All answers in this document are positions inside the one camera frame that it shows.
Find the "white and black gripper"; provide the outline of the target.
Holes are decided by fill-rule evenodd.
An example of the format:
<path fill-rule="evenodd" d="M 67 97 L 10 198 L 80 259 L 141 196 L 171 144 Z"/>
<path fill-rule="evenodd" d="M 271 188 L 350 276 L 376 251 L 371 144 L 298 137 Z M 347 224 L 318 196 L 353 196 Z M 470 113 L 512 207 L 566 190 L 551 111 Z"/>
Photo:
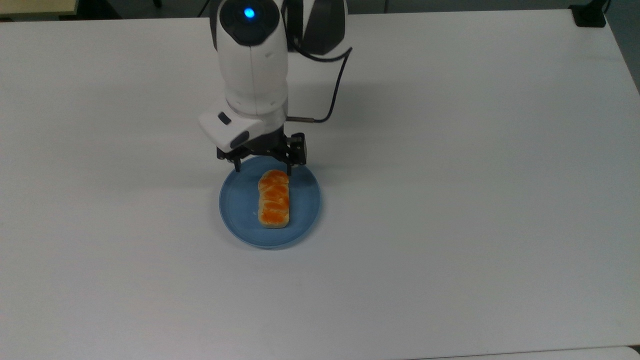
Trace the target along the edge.
<path fill-rule="evenodd" d="M 224 99 L 198 117 L 199 127 L 216 147 L 216 157 L 242 171 L 242 160 L 249 156 L 271 157 L 286 165 L 286 175 L 293 167 L 307 164 L 306 135 L 287 136 L 284 132 L 288 103 L 262 115 L 240 114 Z"/>

